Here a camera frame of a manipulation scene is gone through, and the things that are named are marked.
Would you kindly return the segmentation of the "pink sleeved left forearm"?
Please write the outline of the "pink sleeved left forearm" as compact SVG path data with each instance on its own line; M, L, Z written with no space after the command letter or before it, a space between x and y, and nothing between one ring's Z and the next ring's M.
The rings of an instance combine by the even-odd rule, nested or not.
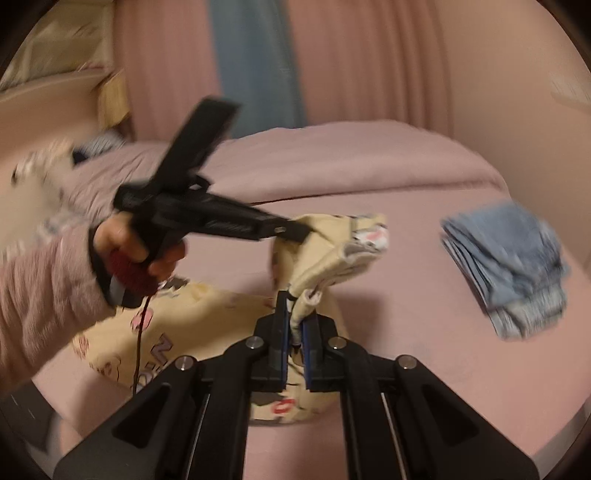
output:
M110 275L78 226L1 266L1 394L34 377L74 336L115 313Z

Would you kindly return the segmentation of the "left hand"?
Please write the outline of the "left hand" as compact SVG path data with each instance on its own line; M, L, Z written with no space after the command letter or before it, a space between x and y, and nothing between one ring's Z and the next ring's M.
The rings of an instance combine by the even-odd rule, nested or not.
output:
M113 251L120 251L135 263L147 259L148 251L130 227L131 215L120 212L103 220L96 228L91 240L91 251L98 255L103 266L112 273L110 255ZM170 277L180 260L186 256L186 246L183 241L169 247L161 257L154 260L146 270L158 281Z

